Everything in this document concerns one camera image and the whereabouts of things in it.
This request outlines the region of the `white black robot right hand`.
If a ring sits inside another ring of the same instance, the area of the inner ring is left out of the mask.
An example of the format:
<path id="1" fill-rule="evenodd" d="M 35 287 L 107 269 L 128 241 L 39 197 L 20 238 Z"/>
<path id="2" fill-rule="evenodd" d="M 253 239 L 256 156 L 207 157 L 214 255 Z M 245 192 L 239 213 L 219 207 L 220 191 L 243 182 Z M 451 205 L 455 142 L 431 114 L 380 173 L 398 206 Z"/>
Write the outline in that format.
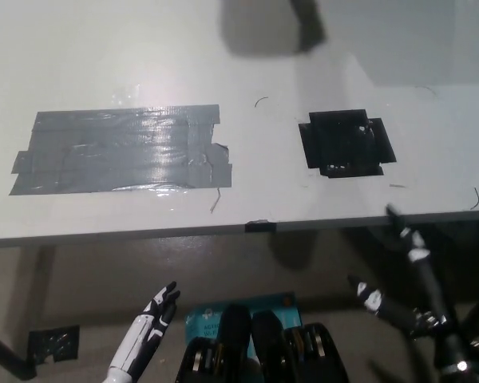
<path id="1" fill-rule="evenodd" d="M 386 215 L 403 245 L 406 258 L 415 270 L 426 297 L 428 310 L 411 310 L 350 274 L 347 280 L 356 298 L 369 313 L 412 338 L 438 338 L 455 334 L 459 328 L 457 315 L 448 303 L 442 284 L 433 270 L 431 251 L 425 240 L 419 230 L 412 228 L 390 204 L 386 206 Z"/>

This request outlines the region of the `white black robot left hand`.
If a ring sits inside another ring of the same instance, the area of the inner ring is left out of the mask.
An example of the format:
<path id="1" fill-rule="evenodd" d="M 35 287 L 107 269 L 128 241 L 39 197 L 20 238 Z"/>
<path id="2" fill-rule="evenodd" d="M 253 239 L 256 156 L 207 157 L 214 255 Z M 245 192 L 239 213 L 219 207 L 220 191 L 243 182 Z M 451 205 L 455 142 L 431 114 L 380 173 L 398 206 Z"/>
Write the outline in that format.
<path id="1" fill-rule="evenodd" d="M 135 317 L 107 371 L 105 383 L 138 382 L 176 313 L 176 282 L 164 286 Z"/>

